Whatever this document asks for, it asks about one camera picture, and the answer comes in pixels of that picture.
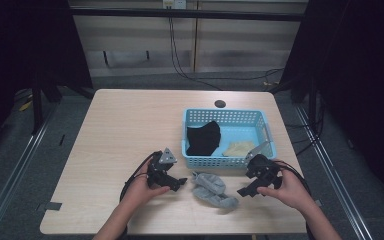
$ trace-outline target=small black object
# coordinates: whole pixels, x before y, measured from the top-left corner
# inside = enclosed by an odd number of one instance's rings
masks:
[[[217,100],[214,102],[214,105],[218,108],[224,108],[226,107],[226,102],[223,100]]]
[[[245,175],[250,179],[254,177],[256,179],[248,187],[238,190],[242,197],[248,195],[254,197],[258,194],[258,187],[268,187],[273,184],[274,188],[278,189],[282,185],[282,177],[277,176],[280,166],[262,154],[257,154],[252,158],[247,168],[248,170]]]

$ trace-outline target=blue plastic basket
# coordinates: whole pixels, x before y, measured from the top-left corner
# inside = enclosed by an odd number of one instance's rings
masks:
[[[216,121],[220,126],[221,140],[219,147],[211,156],[189,156],[187,128],[202,127]],[[260,110],[235,109],[195,109],[189,108],[183,114],[182,154],[188,168],[246,168],[247,162],[243,157],[225,157],[231,142],[252,141],[255,146],[269,143],[261,150],[268,159],[276,157],[276,148],[270,133],[266,115]]]

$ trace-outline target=gray sock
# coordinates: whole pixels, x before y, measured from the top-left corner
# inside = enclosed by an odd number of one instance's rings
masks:
[[[222,194],[224,190],[226,190],[226,185],[223,180],[214,174],[193,172],[192,181],[216,195]]]
[[[210,204],[219,208],[236,208],[239,201],[234,197],[228,197],[226,194],[216,195],[203,186],[197,186],[192,193]]]

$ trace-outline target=black cloth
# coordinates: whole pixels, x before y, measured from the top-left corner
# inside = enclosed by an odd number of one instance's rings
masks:
[[[220,126],[211,121],[200,128],[188,127],[187,137],[190,145],[186,150],[187,155],[211,156],[220,144]]]

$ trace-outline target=black curtain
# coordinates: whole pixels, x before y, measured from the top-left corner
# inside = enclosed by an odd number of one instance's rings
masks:
[[[48,11],[68,7],[66,0],[0,1],[0,126],[14,94],[34,80],[93,87],[73,17]]]

